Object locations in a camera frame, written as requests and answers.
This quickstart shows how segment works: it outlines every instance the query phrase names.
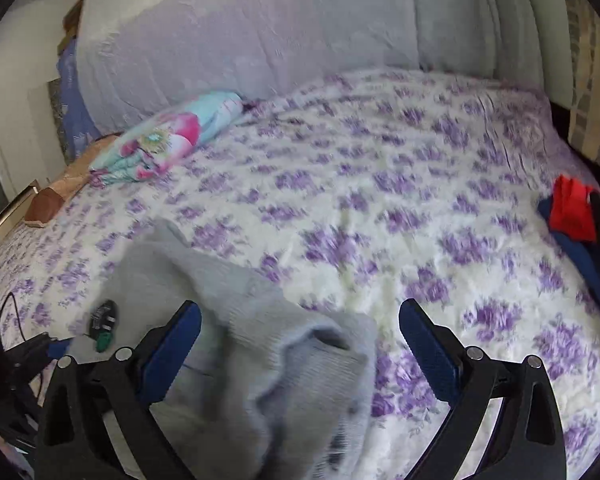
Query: red cloth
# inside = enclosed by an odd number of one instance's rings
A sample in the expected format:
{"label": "red cloth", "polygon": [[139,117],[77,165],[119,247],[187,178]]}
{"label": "red cloth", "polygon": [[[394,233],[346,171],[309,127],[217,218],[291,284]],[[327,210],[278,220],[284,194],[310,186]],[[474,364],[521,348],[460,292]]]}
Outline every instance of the red cloth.
{"label": "red cloth", "polygon": [[549,227],[577,242],[595,242],[596,226],[589,203],[589,193],[595,190],[577,178],[559,176],[554,184]]}

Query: blue garment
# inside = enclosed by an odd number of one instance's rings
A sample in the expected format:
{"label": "blue garment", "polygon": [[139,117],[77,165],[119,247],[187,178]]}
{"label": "blue garment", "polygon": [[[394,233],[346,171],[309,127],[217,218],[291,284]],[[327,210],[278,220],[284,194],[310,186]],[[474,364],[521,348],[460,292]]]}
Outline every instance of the blue garment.
{"label": "blue garment", "polygon": [[102,134],[91,120],[78,87],[78,72],[75,62],[75,39],[71,40],[58,60],[60,73],[60,104],[62,126],[71,160],[84,153],[87,146]]}
{"label": "blue garment", "polygon": [[[552,196],[541,200],[538,204],[538,212],[547,225],[553,204]],[[580,271],[591,294],[600,306],[600,248],[596,244],[588,242],[575,242],[566,234],[558,231],[549,229],[549,232]]]}

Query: wall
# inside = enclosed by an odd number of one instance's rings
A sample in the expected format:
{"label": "wall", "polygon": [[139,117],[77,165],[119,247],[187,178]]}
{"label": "wall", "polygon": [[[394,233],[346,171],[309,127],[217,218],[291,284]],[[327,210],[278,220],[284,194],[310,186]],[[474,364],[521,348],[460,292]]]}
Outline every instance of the wall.
{"label": "wall", "polygon": [[62,19],[76,1],[16,0],[0,22],[0,180],[10,200],[64,169],[44,87],[58,78]]}

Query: floral bedspread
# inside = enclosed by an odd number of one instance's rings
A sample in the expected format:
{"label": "floral bedspread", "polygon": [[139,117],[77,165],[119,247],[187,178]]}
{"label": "floral bedspread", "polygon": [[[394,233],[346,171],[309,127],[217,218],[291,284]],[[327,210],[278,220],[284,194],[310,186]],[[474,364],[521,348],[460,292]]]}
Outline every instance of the floral bedspread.
{"label": "floral bedspread", "polygon": [[[162,216],[304,308],[378,322],[356,479],[403,478],[448,412],[398,330],[408,297],[491,357],[544,359],[577,479],[600,450],[600,313],[536,214],[561,172],[592,182],[544,96],[451,75],[334,76],[259,104],[161,180],[87,187],[44,230],[17,229],[0,247],[0,296],[14,292],[27,336],[78,333],[131,240]],[[11,307],[0,329],[19,342]]]}

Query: metal pin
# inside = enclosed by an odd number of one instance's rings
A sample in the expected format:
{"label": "metal pin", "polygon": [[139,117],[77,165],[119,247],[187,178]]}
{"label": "metal pin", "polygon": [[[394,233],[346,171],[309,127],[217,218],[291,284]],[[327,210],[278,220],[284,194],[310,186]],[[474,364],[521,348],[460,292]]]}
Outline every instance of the metal pin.
{"label": "metal pin", "polygon": [[62,356],[58,361],[58,368],[67,368],[71,364],[71,357],[68,355]]}
{"label": "metal pin", "polygon": [[472,359],[474,361],[479,361],[484,357],[484,352],[480,350],[477,346],[469,346],[469,348],[466,349],[466,354],[469,357],[469,359]]}
{"label": "metal pin", "polygon": [[528,358],[526,358],[526,362],[532,368],[540,368],[542,366],[542,359],[537,355],[530,355]]}
{"label": "metal pin", "polygon": [[133,353],[134,351],[131,348],[125,346],[123,348],[118,349],[118,351],[116,352],[116,359],[118,361],[126,361],[133,355]]}

